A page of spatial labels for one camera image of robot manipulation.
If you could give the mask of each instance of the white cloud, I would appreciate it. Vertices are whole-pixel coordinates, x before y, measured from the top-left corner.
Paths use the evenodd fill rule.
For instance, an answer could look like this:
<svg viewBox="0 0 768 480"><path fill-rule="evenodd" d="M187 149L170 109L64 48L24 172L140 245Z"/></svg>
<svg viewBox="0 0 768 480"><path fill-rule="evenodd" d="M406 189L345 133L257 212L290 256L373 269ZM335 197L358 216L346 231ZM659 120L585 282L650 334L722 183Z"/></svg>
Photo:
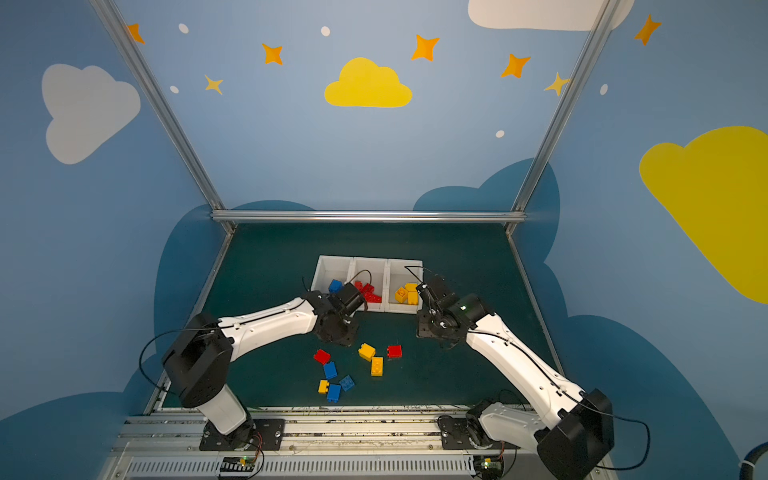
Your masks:
<svg viewBox="0 0 768 480"><path fill-rule="evenodd" d="M611 27L629 14L634 0L621 0ZM588 31L603 0L469 0L470 19L486 28Z"/></svg>
<svg viewBox="0 0 768 480"><path fill-rule="evenodd" d="M139 113L136 88L90 66L51 65L43 74L43 101L53 121L45 140L56 160L76 164Z"/></svg>

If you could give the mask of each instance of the white bin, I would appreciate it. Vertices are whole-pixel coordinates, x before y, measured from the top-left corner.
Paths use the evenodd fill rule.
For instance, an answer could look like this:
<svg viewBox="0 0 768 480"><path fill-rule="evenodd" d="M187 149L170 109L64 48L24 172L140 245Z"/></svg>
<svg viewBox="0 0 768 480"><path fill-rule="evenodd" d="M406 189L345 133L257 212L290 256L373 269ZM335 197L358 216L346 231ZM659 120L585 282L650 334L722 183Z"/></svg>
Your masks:
<svg viewBox="0 0 768 480"><path fill-rule="evenodd" d="M419 277L424 279L424 263L421 260L401 260L399 258L390 258L388 260L387 270L389 276L389 291L387 303L384 305L384 310L391 313L412 313L416 314L419 309L422 308L422 298L419 297L419 305L407 305L399 303L395 300L395 292L401 286L406 283L418 283L419 281L406 269L407 266L416 265L418 268L411 268L410 270Z"/></svg>
<svg viewBox="0 0 768 480"><path fill-rule="evenodd" d="M352 260L352 257L320 255L317 259L315 278L312 279L310 290L328 293L331 280L338 280L341 283L349 281L349 278L355 274L352 271Z"/></svg>
<svg viewBox="0 0 768 480"><path fill-rule="evenodd" d="M384 306L387 301L387 288L389 286L389 278L386 275L386 258L367 258L367 257L354 257L352 259L352 269L350 270L350 279L360 270L368 270L371 273L371 285L373 285L373 293L382 297L381 303L369 303L369 312L383 312ZM368 272L362 272L355 277L355 281L359 280L363 285L369 282ZM361 306L358 310L364 310L365 306Z"/></svg>

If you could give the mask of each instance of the dark green mat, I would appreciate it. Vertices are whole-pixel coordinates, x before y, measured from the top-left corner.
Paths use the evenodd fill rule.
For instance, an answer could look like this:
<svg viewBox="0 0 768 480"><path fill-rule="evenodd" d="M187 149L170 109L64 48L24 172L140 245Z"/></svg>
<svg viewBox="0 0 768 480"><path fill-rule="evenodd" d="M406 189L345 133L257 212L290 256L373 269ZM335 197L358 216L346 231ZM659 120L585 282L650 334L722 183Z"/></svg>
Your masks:
<svg viewBox="0 0 768 480"><path fill-rule="evenodd" d="M423 260L459 296L477 293L515 335L553 364L504 230L494 224L241 225L204 309L216 317L235 316L299 296L301 277L309 286L319 255ZM317 393L324 378L323 367L312 358L318 348L333 356L339 370L332 382L345 375L355 381L353 389L342 392L339 405L472 405L495 398L500 389L514 389L466 343L441 349L435 340L417 339L415 315L356 316L360 329L354 347L321 343L311 333L279 340L230 365L231 389L249 407L328 405ZM370 363L358 356L363 342L385 357L383 377L371 377ZM386 347L394 344L402 345L403 358L387 360ZM516 402L508 393L503 400ZM172 395L164 404L179 406Z"/></svg>

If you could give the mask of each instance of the black cable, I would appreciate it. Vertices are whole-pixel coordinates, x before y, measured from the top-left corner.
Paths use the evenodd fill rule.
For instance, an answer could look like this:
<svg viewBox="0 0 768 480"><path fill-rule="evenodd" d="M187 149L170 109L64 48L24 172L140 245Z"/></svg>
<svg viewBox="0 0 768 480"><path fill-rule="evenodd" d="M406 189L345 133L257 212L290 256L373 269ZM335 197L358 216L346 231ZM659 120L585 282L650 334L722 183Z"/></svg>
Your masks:
<svg viewBox="0 0 768 480"><path fill-rule="evenodd" d="M515 398L518 400L518 402L520 402L520 405L523 407L523 412L527 412L527 411L528 411L528 410L525 408L525 402L523 402L523 401L522 401L522 399L520 398L520 394L519 394L519 393L517 393L517 392L515 392L514 390L510 390L510 389L501 389L501 390L499 390L499 391L498 391L498 395L496 396L496 399L497 399L497 400L498 400L500 403L503 403L503 402L502 402L502 392L510 392L512 395L514 395L514 396L515 396Z"/></svg>
<svg viewBox="0 0 768 480"><path fill-rule="evenodd" d="M357 276L358 276L358 275L360 275L360 274L361 274L361 273L363 273L363 272L368 272L368 284L369 284L369 285L373 285L373 275L371 275L371 270L368 270L367 268L366 268L366 269L364 269L364 270L360 270L358 273L355 273L355 276L353 276L352 278L350 278L350 279L349 279L349 282L347 282L347 283L352 283L352 280L354 280L355 278L357 278Z"/></svg>
<svg viewBox="0 0 768 480"><path fill-rule="evenodd" d="M538 362L536 362L536 360L534 360L534 359L533 359L533 357L531 357L531 356L528 354L528 352L526 352L525 350L523 350L523 349L522 349L522 348L521 348L519 345L516 345L516 344L514 344L514 343L513 343L513 342L512 342L510 339L508 339L508 338L505 338L505 337L503 337L503 336L500 336L500 335L496 335L495 333L490 333L490 332L478 332L478 331L474 331L474 330L469 330L467 333L476 333L476 334L479 334L479 335L488 335L488 336L494 336L494 337L496 337L496 338L498 338L498 339L501 339L501 340L503 340L503 341L504 341L504 343L505 343L505 345L506 345L506 344L509 344L509 345L512 345L512 346L514 346L516 349L518 349L518 350L520 350L521 352L523 352L523 354L524 354L525 356L527 356L529 360L531 360L531 363L533 363L533 364L536 366L536 368L539 370L539 372L541 372L541 374L542 374L542 375L544 375L544 377L546 377L546 378L547 378L547 380L549 380L549 382L550 382L550 383L551 383L553 386L555 386L555 387L556 387L558 390L560 390L560 391L562 392L562 394L563 394L563 395L567 396L569 399L573 400L573 401L574 401L574 402L576 402L578 405L580 405L580 406L582 406L582 407L586 408L587 410L591 410L592 412L595 412L595 413L599 413L600 415L605 415L605 416L608 416L608 417L612 417L612 418L614 418L614 419L618 419L618 420L624 420L625 422L639 423L639 424L641 424L643 427L645 427L645 434L646 434L646 436L647 436L647 440L646 440L646 443L645 443L645 453L643 454L643 459L642 459L642 460L640 460L640 461L639 461L638 463L636 463L635 465L632 465L631 467L620 467L620 468L601 467L601 468L604 468L605 470L615 470L615 471L617 471L617 472L623 472L623 471L627 471L627 470L635 470L636 468L640 468L640 467L641 467L641 466L642 466L642 465L645 463L645 461L646 461L646 460L648 460L648 452L650 451L650 427L648 426L648 424L647 424L646 422L643 422L642 420L636 420L636 419L628 419L628 418L626 418L626 417L622 417L622 416L619 416L619 415L614 415L613 413L601 412L600 410L596 410L596 409L593 409L593 408L591 408L590 406L586 406L586 405L584 405L583 403L579 402L578 400L576 400L576 399L575 399L575 398L573 398L572 396L568 395L568 393L567 393L567 392L565 392L565 391L564 391L564 390L563 390L563 389L562 389L562 388L561 388L561 387L560 387L560 386L559 386L557 383L555 383L555 382L554 382L554 380L553 380L553 379L552 379L552 378L551 378L549 375L547 375L547 373L544 371L544 369L542 369L542 367L541 367L541 366L538 364Z"/></svg>
<svg viewBox="0 0 768 480"><path fill-rule="evenodd" d="M295 309L299 308L300 306L302 306L302 305L304 304L304 302L306 302L306 299L303 299L303 300L301 300L301 303L299 303L298 305L296 305L296 306L295 306L295 307L293 307L292 309L289 309L288 311L290 312L290 311L293 311L293 310L295 310ZM263 319L265 319L265 318L267 318L267 317L270 317L270 316L275 316L275 315L278 315L278 314L280 314L280 313L283 313L283 311L281 310L281 311L279 311L279 312L271 313L271 314L269 314L269 315L260 316L259 318L256 318L256 319L252 319L252 320L248 320L248 321L246 321L246 322L242 322L240 325L246 325L246 324L248 324L248 323L251 323L251 322L256 322L257 320L263 320ZM147 375L147 373L144 371L144 360L143 360L143 358L144 358L144 352L146 352L146 351L147 351L147 348L149 348L149 345L151 345L151 344L152 344L152 342L154 342L155 340L157 340L157 339L159 339L160 337L162 337L162 336L164 336L164 335L167 335L167 334L169 334L169 333L178 333L178 332L202 332L202 331L204 331L204 330L211 330L211 332L213 332L214 330L222 330L222 329L223 329L222 327L220 327L220 326L216 325L216 326L208 326L208 327L205 327L205 328L197 328L197 329L172 329L172 330L168 330L167 332L162 332L160 335L156 335L156 336L155 336L155 337L154 337L152 340L150 340L149 342L147 342L147 344L146 344L146 345L144 345L144 348L143 348L143 349L141 349L141 353L139 353L139 372L141 372L141 375L142 375L142 376L143 376L145 379L147 379L147 381L148 381L148 382L149 382L149 383L150 383L150 384L151 384L151 385L152 385L154 388L156 388L156 389L160 389L160 390L162 390L163 392L166 392L166 393L173 393L173 392L171 392L170 390L168 390L168 389L165 389L165 388L163 388L162 386L159 386L157 383L155 383L155 382L154 382L154 381L153 381L151 378L149 378L149 375Z"/></svg>
<svg viewBox="0 0 768 480"><path fill-rule="evenodd" d="M512 464L509 465L509 470L507 470L506 472L502 473L502 476L499 477L498 480L502 480L502 478L507 476L507 474L512 471L512 467L515 466L515 462L516 461L518 461L518 449L515 449L515 457L512 459Z"/></svg>
<svg viewBox="0 0 768 480"><path fill-rule="evenodd" d="M758 445L746 454L739 467L739 480L752 480L755 472L755 464L763 454L768 452L768 442Z"/></svg>

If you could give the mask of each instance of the yellow cloud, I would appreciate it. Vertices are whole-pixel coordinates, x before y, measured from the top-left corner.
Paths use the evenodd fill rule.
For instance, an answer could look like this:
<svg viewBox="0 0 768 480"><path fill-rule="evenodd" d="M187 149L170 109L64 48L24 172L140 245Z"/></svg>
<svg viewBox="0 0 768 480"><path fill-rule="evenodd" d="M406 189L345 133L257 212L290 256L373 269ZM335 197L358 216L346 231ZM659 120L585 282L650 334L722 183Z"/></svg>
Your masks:
<svg viewBox="0 0 768 480"><path fill-rule="evenodd" d="M337 107L402 107L412 96L394 70L379 67L368 58L348 61L339 81L326 87L326 101Z"/></svg>
<svg viewBox="0 0 768 480"><path fill-rule="evenodd" d="M658 144L640 175L725 280L768 303L768 135L724 127L685 148Z"/></svg>

